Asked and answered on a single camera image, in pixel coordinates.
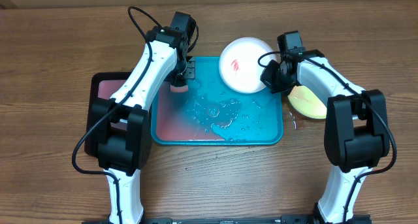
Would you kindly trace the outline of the green and pink sponge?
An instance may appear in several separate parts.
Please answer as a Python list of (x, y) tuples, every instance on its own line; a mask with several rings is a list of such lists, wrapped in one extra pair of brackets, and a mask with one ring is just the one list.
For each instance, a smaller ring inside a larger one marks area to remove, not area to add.
[(171, 84), (170, 90), (171, 92), (174, 92), (174, 93), (183, 93), (183, 92), (187, 92), (189, 90), (189, 87), (185, 80), (181, 80), (181, 81), (177, 81)]

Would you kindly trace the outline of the yellow plate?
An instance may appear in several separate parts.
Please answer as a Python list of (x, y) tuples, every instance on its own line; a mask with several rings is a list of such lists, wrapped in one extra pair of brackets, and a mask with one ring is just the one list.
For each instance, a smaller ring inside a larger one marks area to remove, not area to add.
[(324, 120), (327, 107), (306, 86), (295, 86), (287, 96), (292, 107), (303, 116), (315, 120)]

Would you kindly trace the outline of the white plate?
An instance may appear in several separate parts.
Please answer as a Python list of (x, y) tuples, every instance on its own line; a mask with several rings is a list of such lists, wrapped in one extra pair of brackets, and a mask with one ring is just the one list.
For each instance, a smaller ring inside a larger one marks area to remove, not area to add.
[(221, 79), (239, 93), (252, 94), (265, 89), (265, 84), (261, 82), (264, 68), (258, 64), (258, 59), (272, 51), (265, 41), (254, 37), (232, 41), (219, 58)]

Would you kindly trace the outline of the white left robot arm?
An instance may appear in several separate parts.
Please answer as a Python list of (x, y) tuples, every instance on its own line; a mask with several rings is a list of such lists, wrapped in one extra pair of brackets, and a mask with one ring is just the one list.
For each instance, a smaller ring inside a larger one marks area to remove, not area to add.
[(152, 146), (150, 107), (163, 82), (186, 91), (187, 55), (199, 37), (192, 25), (155, 26), (145, 34), (140, 61), (109, 99), (97, 98), (89, 109), (85, 152), (95, 157), (110, 189), (107, 223), (140, 223), (140, 171)]

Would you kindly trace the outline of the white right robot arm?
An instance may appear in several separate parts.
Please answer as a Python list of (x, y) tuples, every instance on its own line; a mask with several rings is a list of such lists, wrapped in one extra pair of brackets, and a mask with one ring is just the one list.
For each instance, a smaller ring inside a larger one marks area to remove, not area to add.
[(272, 93), (305, 86), (327, 107), (324, 148), (331, 170), (325, 191), (310, 215), (282, 216), (282, 223), (370, 223), (353, 207), (366, 177), (388, 171), (376, 166), (396, 144), (388, 127), (385, 97), (343, 77), (318, 50), (278, 52), (280, 61), (263, 65), (261, 81)]

